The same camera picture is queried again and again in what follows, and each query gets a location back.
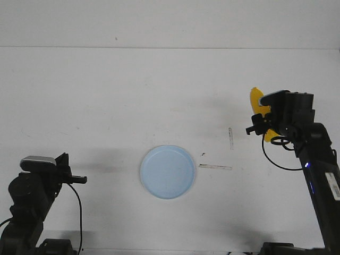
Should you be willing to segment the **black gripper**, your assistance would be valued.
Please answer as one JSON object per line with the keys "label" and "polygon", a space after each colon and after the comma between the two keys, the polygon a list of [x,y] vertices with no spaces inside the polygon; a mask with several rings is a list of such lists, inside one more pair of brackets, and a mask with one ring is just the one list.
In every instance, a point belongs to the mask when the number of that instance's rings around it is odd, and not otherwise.
{"label": "black gripper", "polygon": [[262,135],[271,128],[280,135],[291,136],[301,125],[314,121],[313,99],[311,93],[289,91],[281,104],[270,106],[270,121],[261,113],[252,115],[252,126],[245,129],[246,134]]}
{"label": "black gripper", "polygon": [[55,158],[57,170],[53,173],[53,184],[61,186],[62,184],[86,184],[86,176],[72,175],[69,165],[69,154],[64,152]]}

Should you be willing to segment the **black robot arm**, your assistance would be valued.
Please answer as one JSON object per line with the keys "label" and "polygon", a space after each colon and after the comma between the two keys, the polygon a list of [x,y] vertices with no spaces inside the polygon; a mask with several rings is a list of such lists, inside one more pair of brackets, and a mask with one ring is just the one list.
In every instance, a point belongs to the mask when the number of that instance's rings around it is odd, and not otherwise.
{"label": "black robot arm", "polygon": [[57,158],[27,156],[20,161],[22,172],[9,184],[13,200],[11,218],[1,223],[1,254],[80,254],[69,239],[45,239],[37,242],[44,221],[62,185],[85,184],[87,177],[75,176],[69,166],[69,155]]}
{"label": "black robot arm", "polygon": [[251,127],[263,141],[286,147],[301,162],[313,207],[321,230],[324,248],[303,249],[292,243],[265,242],[260,254],[339,254],[339,167],[336,151],[326,128],[314,121],[313,95],[277,91],[264,95],[251,89],[250,102],[254,112]]}

